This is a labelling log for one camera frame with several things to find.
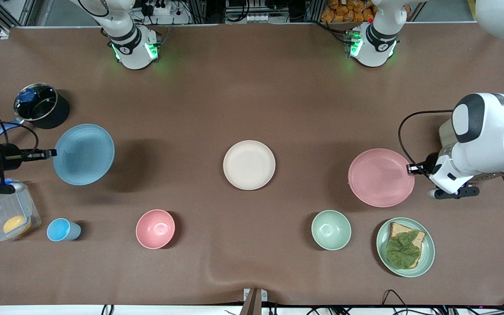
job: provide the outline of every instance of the plate with bread and lettuce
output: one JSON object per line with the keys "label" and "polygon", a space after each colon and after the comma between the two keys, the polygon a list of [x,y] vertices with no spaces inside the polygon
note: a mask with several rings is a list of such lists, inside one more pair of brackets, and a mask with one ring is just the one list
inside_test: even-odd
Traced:
{"label": "plate with bread and lettuce", "polygon": [[376,251],[384,265],[402,277],[418,277],[434,261],[434,243],[429,231],[406,217],[382,224],[376,235]]}

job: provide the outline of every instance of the sandwich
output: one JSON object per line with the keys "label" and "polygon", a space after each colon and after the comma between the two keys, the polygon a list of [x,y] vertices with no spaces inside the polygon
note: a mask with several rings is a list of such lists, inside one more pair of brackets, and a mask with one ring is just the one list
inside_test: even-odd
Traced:
{"label": "sandwich", "polygon": [[392,222],[386,244],[386,259],[399,269],[414,269],[421,258],[425,232]]}

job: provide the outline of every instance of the green lettuce leaf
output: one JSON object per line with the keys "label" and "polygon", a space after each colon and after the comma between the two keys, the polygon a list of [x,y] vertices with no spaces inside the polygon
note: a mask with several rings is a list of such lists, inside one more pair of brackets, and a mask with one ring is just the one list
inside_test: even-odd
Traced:
{"label": "green lettuce leaf", "polygon": [[397,268],[408,269],[421,255],[421,250],[412,244],[419,231],[400,233],[386,244],[386,258]]}

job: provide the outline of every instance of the yellow strip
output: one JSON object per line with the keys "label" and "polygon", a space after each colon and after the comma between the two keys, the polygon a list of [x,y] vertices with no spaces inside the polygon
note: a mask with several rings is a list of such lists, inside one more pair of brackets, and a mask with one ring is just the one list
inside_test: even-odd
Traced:
{"label": "yellow strip", "polygon": [[472,16],[474,20],[476,19],[476,0],[468,0],[468,6],[470,6],[470,11],[472,12]]}

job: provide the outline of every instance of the blue pot handle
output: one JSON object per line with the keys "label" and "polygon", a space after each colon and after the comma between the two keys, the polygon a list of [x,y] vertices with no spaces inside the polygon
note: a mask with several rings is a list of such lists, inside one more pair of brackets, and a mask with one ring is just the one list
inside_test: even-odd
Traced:
{"label": "blue pot handle", "polygon": [[[16,124],[23,124],[25,122],[24,119],[22,118],[15,118],[13,119],[12,121],[10,121],[12,123],[16,123]],[[17,128],[19,126],[15,125],[15,124],[7,124],[7,123],[4,123],[3,126],[5,127],[5,130],[6,131],[9,131],[10,129],[13,129],[13,128]],[[0,127],[0,136],[4,133],[4,129]]]}

